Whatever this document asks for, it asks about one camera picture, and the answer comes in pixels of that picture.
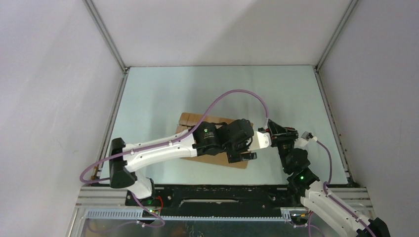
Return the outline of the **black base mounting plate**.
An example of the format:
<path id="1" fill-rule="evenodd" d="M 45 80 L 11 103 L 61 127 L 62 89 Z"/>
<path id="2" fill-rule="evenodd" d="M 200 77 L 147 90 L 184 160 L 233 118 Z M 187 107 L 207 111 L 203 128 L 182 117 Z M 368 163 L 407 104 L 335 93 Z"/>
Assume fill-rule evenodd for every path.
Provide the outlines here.
<path id="1" fill-rule="evenodd" d="M 223 201 L 238 203 L 261 202 L 278 206 L 300 205 L 299 199 L 305 196 L 308 185 L 163 185 L 157 184 L 149 197 L 139 197 L 128 191 L 126 205 L 162 204 L 163 207 L 180 206 L 183 201 Z"/>

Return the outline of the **small circuit board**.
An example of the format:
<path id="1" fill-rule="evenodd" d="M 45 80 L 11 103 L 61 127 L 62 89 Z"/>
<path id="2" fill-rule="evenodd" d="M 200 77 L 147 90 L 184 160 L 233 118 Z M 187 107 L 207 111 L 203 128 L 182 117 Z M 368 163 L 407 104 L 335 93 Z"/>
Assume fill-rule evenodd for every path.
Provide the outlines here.
<path id="1" fill-rule="evenodd" d="M 293 222 L 303 222 L 308 220 L 309 213 L 301 213 L 301 214 L 291 214 L 291 220 Z"/>
<path id="2" fill-rule="evenodd" d="M 142 212 L 142 218 L 158 218 L 160 215 L 160 212 L 158 210 L 143 210 Z"/>

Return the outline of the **aluminium frame rail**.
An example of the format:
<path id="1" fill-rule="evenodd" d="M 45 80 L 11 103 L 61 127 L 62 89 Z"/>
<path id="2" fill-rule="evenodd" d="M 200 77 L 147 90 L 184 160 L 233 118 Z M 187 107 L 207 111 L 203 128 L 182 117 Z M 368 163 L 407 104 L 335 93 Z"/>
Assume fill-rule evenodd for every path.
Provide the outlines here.
<path id="1" fill-rule="evenodd" d="M 99 10 L 93 0 L 82 0 L 87 11 L 89 12 L 94 24 L 96 25 L 100 35 L 102 36 L 106 46 L 108 47 L 111 55 L 116 61 L 118 67 L 122 73 L 126 74 L 128 67 L 124 63 L 121 54 L 119 53 L 117 46 L 109 33 L 103 18 L 101 17 Z"/>

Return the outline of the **brown cardboard express box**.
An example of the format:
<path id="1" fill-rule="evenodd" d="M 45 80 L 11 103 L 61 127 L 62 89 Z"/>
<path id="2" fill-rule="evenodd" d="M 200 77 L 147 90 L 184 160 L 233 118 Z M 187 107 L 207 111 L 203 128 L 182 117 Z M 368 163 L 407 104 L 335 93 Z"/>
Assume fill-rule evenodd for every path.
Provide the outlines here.
<path id="1" fill-rule="evenodd" d="M 184 160 L 246 169 L 249 161 L 228 163 L 226 147 L 229 145 L 250 145 L 254 135 L 253 123 L 247 119 L 230 119 L 206 116 L 192 133 L 197 149 L 196 157 Z"/>

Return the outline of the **right small circuit board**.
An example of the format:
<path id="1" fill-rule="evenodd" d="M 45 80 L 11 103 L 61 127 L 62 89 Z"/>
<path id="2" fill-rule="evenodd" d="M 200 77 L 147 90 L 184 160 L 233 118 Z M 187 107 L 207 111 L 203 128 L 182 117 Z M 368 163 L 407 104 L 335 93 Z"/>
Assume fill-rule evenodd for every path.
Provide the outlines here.
<path id="1" fill-rule="evenodd" d="M 301 213 L 301 214 L 291 214 L 291 220 L 293 222 L 303 222 L 308 220 L 309 213 Z"/>

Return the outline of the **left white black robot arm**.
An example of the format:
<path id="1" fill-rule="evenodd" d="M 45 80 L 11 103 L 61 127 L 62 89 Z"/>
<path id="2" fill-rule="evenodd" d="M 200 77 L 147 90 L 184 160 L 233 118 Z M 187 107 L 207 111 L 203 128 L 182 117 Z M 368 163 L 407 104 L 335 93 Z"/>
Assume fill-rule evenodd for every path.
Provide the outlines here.
<path id="1" fill-rule="evenodd" d="M 127 144 L 122 138 L 111 142 L 109 185 L 113 189 L 128 189 L 143 205 L 156 199 L 154 182 L 140 173 L 140 169 L 175 158 L 216 156 L 226 153 L 228 162 L 255 159 L 251 147 L 257 137 L 249 120 L 231 123 L 203 121 L 172 137 L 147 144 Z"/>

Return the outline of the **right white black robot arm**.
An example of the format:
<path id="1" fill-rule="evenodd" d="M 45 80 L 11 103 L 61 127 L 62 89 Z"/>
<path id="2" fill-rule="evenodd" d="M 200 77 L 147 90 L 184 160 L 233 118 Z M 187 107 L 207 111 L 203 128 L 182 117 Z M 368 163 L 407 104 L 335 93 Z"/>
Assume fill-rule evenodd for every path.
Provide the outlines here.
<path id="1" fill-rule="evenodd" d="M 287 199 L 293 206 L 308 208 L 317 214 L 341 237 L 388 237 L 388 226 L 380 218 L 368 218 L 346 204 L 329 188 L 329 181 L 322 181 L 309 168 L 308 151 L 303 149 L 310 142 L 324 147 L 310 132 L 301 137 L 291 127 L 283 127 L 271 119 L 265 131 L 271 146 L 278 149 L 283 171 L 288 174 Z"/>

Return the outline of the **left small circuit board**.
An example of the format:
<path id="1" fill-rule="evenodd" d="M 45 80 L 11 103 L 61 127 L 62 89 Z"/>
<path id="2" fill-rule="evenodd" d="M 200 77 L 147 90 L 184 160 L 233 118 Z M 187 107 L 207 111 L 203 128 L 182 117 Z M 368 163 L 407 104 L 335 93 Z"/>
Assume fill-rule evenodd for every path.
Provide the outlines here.
<path id="1" fill-rule="evenodd" d="M 158 210 L 143 210 L 142 212 L 142 218 L 158 218 L 160 215 L 160 212 Z"/>

